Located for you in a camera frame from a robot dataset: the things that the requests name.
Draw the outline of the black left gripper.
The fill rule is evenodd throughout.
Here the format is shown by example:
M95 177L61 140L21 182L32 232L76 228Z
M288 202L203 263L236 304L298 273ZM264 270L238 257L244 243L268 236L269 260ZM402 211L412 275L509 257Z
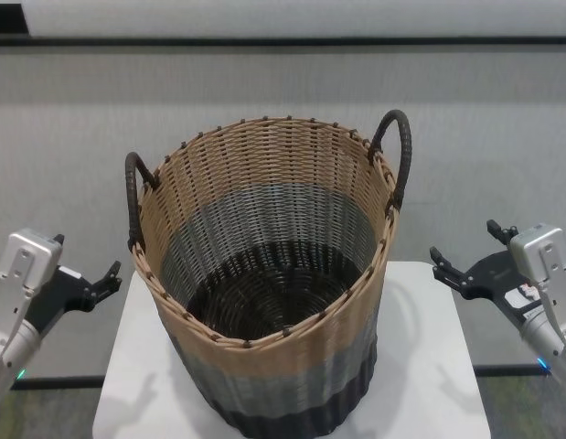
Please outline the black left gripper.
M56 235L53 240L64 244L65 237ZM115 261L107 273L94 284L79 272L59 265L51 279L32 299L25 320L41 338L47 336L61 317L72 311L90 312L98 303L119 291L122 264Z

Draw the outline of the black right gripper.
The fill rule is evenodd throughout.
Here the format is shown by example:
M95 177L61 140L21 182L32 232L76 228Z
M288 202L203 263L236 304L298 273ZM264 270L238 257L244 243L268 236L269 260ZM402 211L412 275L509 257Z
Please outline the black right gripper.
M517 235L517 227L502 228L495 220L486 222L487 232L504 246L508 247ZM478 261L466 273L456 269L450 261L443 257L434 246L430 248L433 261L433 277L435 280L463 294L465 300L486 299L490 301L502 315L518 331L522 331L530 311L542 309L538 300L529 300L520 293L522 286L529 281L518 272L517 266L509 251L491 254ZM512 305L506 299L506 293L517 292L526 300L524 305Z

